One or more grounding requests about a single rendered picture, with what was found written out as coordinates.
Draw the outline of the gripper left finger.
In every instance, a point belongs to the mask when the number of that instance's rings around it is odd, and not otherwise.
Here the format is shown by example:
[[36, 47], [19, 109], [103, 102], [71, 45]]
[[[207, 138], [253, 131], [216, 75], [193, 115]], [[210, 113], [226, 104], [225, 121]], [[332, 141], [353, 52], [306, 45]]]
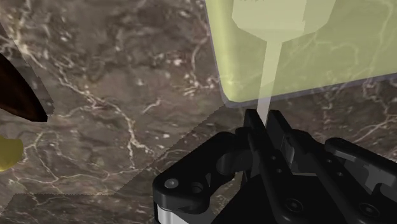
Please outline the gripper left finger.
[[315, 176], [291, 171], [291, 127], [279, 111], [247, 109], [153, 180], [156, 224], [319, 224]]

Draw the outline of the dark brown curved object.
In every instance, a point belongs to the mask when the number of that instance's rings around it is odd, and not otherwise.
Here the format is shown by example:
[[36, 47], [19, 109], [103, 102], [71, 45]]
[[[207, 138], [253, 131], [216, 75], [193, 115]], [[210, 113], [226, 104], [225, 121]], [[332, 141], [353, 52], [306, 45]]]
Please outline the dark brown curved object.
[[45, 123], [55, 110], [42, 79], [0, 25], [0, 109]]

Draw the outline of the yellow rounded object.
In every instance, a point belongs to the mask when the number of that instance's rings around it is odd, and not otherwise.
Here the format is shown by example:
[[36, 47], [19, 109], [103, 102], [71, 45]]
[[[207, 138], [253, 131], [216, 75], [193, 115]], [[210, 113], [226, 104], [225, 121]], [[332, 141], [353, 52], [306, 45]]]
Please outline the yellow rounded object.
[[0, 136], [0, 172], [6, 171], [21, 160], [24, 151], [20, 139], [8, 139]]

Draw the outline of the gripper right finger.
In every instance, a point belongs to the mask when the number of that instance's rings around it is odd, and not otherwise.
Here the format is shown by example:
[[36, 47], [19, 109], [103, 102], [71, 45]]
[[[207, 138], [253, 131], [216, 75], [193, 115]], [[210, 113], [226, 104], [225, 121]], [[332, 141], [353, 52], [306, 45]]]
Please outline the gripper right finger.
[[334, 137], [324, 144], [292, 129], [280, 111], [268, 113], [272, 143], [294, 151], [300, 171], [313, 172], [337, 205], [347, 224], [397, 224], [397, 165], [368, 150]]

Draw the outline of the translucent yellow-green box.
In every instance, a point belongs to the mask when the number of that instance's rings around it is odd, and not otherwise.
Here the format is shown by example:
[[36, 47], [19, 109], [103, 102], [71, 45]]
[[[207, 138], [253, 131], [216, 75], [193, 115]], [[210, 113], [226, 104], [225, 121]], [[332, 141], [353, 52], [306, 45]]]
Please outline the translucent yellow-green box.
[[[222, 98], [258, 100], [267, 42], [238, 28], [235, 0], [204, 0]], [[336, 0], [316, 32], [282, 44], [271, 99], [397, 74], [397, 0]]]

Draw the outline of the pale spatula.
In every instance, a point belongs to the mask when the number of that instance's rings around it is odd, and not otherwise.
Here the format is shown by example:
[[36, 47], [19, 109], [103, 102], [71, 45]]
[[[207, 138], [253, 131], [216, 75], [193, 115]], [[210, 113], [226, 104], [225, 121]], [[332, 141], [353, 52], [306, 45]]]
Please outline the pale spatula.
[[237, 27], [266, 41], [257, 112], [267, 121], [282, 44], [316, 32], [330, 18], [336, 0], [235, 0]]

